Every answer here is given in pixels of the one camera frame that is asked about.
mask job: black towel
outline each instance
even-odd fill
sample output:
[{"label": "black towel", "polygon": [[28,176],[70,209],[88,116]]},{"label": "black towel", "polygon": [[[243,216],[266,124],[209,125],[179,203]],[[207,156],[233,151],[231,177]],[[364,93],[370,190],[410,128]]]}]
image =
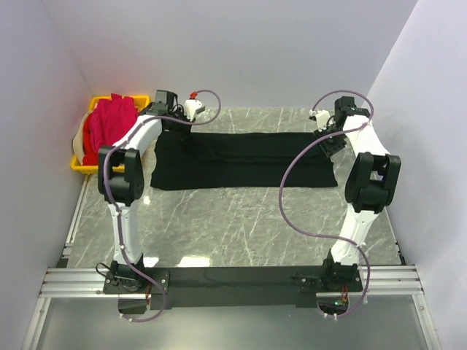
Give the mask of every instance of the black towel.
[{"label": "black towel", "polygon": [[[191,133],[180,141],[164,131],[155,145],[151,186],[161,190],[278,187],[313,133]],[[335,187],[333,164],[314,147],[291,171],[286,187]]]}]

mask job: table surface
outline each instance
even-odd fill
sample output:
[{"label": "table surface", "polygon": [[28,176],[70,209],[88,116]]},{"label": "table surface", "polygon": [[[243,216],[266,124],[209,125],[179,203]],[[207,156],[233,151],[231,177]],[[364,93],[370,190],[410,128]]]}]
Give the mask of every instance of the table surface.
[{"label": "table surface", "polygon": [[60,298],[50,304],[37,348],[439,349],[428,348],[410,295],[370,296],[368,305],[338,322],[324,320],[317,309],[247,306],[174,308],[138,324],[118,318],[116,300]]},{"label": "table surface", "polygon": [[[209,119],[214,112],[208,110],[198,121]],[[223,109],[216,121],[193,131],[274,133],[311,132],[315,128],[306,109],[236,108]],[[338,187],[285,189],[285,211],[292,222],[308,232],[339,234],[347,205],[344,187],[354,159],[348,146],[332,157]],[[149,187],[155,162],[152,145],[143,157],[146,185],[138,211],[145,264],[320,265],[334,244],[334,240],[306,237],[289,228],[279,213],[277,188],[166,192]],[[96,175],[88,178],[75,227],[69,268],[91,268],[112,260],[112,220],[97,190]],[[372,265],[400,265],[386,211],[371,226],[366,251]]]}]

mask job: yellow basket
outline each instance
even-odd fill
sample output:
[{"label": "yellow basket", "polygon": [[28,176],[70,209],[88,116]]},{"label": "yellow basket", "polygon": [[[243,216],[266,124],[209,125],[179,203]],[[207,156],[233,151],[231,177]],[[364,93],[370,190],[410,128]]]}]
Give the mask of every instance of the yellow basket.
[{"label": "yellow basket", "polygon": [[[146,95],[136,95],[136,96],[130,96],[130,97],[133,98],[134,106],[138,109],[138,111],[141,111],[143,108],[145,108],[151,102],[150,97],[146,96]],[[111,96],[96,96],[96,97],[94,97],[92,100],[90,100],[88,110],[93,111],[97,106],[97,102],[102,98],[105,98],[106,100],[110,100],[112,97]],[[81,172],[83,174],[97,174],[97,171],[99,169],[98,166],[82,166],[80,164],[78,158],[76,158],[76,155],[73,155],[72,162],[71,162],[70,166],[72,167],[73,170],[79,171],[79,172]],[[114,171],[123,172],[123,170],[125,170],[124,166],[115,166],[114,167]]]}]

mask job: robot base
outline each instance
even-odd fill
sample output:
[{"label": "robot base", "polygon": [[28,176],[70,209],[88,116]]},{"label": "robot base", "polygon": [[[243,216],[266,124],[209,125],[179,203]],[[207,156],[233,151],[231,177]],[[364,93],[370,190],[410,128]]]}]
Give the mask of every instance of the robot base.
[{"label": "robot base", "polygon": [[[144,272],[166,290],[167,309],[275,305],[316,308],[316,293],[341,292],[345,285],[349,292],[363,290],[357,266],[345,268],[342,271],[340,264],[328,257],[323,266],[145,268]],[[109,272],[104,294],[132,293],[123,286],[126,281],[112,276]],[[147,284],[140,284],[137,292],[146,291]],[[148,294],[150,309],[159,310],[163,303],[161,291],[153,287]],[[119,309],[122,314],[142,314],[146,304],[144,299],[125,299],[119,302]]]}]

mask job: gray marble surface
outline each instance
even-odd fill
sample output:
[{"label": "gray marble surface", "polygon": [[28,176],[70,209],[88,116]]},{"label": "gray marble surface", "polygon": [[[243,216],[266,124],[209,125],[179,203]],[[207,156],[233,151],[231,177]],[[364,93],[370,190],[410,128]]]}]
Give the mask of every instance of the gray marble surface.
[{"label": "gray marble surface", "polygon": [[[213,115],[208,110],[203,118]],[[198,132],[249,133],[313,131],[305,109],[224,109]],[[320,265],[334,241],[303,236],[287,226],[278,209],[277,188],[219,188],[164,192],[149,187],[154,147],[144,154],[146,188],[138,212],[145,257],[160,266]],[[334,155],[335,188],[285,189],[285,211],[292,222],[314,233],[338,235],[345,216],[344,186],[355,157],[350,148]],[[96,175],[90,176],[69,258],[70,268],[109,263],[112,222]],[[371,264],[399,265],[386,213],[366,240]]]}]

